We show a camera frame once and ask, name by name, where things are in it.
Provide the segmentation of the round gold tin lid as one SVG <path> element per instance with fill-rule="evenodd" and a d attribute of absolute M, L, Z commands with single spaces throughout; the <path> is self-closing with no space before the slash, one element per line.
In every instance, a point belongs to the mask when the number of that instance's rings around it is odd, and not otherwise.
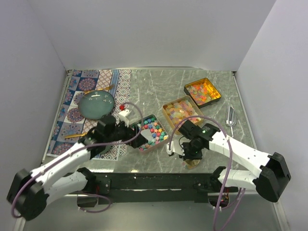
<path fill-rule="evenodd" d="M 186 159 L 183 162 L 188 169 L 193 169 L 198 166 L 198 164 L 200 163 L 200 160 Z"/>

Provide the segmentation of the silver metal scoop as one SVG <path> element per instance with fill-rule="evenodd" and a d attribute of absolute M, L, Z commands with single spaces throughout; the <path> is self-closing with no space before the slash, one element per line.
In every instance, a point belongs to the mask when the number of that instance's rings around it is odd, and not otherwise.
<path fill-rule="evenodd" d="M 236 113 L 232 106 L 226 109 L 226 125 L 231 129 L 231 136 L 234 137 L 233 127 L 236 125 Z"/>

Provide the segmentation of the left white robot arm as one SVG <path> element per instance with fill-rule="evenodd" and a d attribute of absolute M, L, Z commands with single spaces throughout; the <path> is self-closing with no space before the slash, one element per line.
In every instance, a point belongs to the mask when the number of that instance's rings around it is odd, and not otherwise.
<path fill-rule="evenodd" d="M 81 192 L 91 193 L 96 188 L 96 176 L 83 167 L 72 170 L 90 161 L 109 146 L 127 144 L 137 148 L 147 142 L 141 135 L 144 122 L 129 125 L 126 117 L 120 122 L 112 115 L 102 117 L 95 127 L 72 147 L 49 163 L 31 171 L 18 171 L 7 195 L 14 218 L 33 220 L 53 201 L 64 195 Z"/>

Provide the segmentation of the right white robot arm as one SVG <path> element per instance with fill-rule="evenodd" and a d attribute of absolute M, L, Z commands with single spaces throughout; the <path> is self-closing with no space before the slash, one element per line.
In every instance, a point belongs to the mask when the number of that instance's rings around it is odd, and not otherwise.
<path fill-rule="evenodd" d="M 277 202 L 291 180 L 285 158 L 275 152 L 268 154 L 249 147 L 228 136 L 209 123 L 203 127 L 187 120 L 179 132 L 189 142 L 183 143 L 183 157 L 200 159 L 203 149 L 217 152 L 245 167 L 245 170 L 230 170 L 218 167 L 212 174 L 211 187 L 217 192 L 226 187 L 256 190 L 264 199 Z"/>

